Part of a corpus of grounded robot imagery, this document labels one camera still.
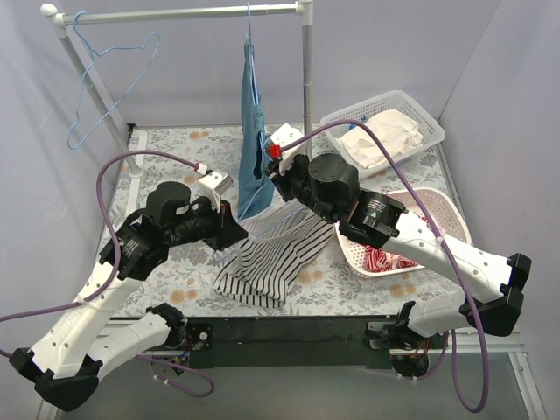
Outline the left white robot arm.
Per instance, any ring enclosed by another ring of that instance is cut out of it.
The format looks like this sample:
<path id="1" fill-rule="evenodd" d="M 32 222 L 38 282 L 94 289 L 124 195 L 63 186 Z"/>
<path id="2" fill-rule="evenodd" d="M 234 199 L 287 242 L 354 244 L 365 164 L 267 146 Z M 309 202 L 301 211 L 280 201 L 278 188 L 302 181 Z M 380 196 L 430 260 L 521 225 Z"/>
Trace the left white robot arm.
<path id="1" fill-rule="evenodd" d="M 175 350 L 186 341 L 186 318 L 169 304 L 151 307 L 118 334 L 99 334 L 116 310 L 170 249 L 204 242 L 222 251 L 247 238 L 228 201 L 191 199 L 184 184 L 166 181 L 150 192 L 145 206 L 130 213 L 101 250 L 92 274 L 46 335 L 15 350 L 10 364 L 33 382 L 42 399 L 60 410 L 79 408 L 100 381 L 153 347 Z"/>

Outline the black white striped tank top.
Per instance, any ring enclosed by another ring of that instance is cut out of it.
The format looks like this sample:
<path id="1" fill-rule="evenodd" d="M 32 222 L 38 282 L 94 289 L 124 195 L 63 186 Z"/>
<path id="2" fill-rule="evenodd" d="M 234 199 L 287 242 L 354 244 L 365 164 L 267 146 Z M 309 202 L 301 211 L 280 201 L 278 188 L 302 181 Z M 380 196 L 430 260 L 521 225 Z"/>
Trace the black white striped tank top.
<path id="1" fill-rule="evenodd" d="M 248 236 L 234 246 L 234 257 L 216 277 L 213 290 L 245 305 L 285 304 L 301 270 L 325 248 L 333 226 L 313 211 L 288 220 L 288 229 L 265 239 Z"/>

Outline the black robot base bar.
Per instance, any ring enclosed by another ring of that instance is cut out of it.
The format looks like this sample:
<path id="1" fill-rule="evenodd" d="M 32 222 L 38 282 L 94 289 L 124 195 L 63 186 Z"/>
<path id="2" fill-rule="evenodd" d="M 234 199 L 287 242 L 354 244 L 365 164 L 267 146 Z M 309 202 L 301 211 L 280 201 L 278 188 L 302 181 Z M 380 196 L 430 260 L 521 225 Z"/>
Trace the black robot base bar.
<path id="1" fill-rule="evenodd" d="M 362 366 L 390 369 L 392 356 L 438 350 L 443 339 L 399 338 L 394 315 L 189 318 L 186 337 L 157 354 L 187 351 L 203 368 Z"/>

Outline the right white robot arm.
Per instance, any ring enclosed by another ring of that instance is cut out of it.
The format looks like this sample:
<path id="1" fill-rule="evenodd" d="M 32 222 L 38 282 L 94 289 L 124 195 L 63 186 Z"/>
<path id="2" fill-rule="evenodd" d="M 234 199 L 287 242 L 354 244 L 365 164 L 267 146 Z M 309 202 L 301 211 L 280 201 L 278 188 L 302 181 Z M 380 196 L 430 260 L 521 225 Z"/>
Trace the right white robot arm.
<path id="1" fill-rule="evenodd" d="M 362 188 L 357 169 L 333 153 L 297 154 L 287 168 L 276 158 L 264 172 L 284 200 L 299 201 L 348 240 L 403 256 L 460 286 L 451 295 L 404 304 L 384 329 L 387 341 L 412 348 L 468 326 L 495 337 L 514 330 L 531 268 L 527 256 L 492 255 L 431 227 L 426 213 Z"/>

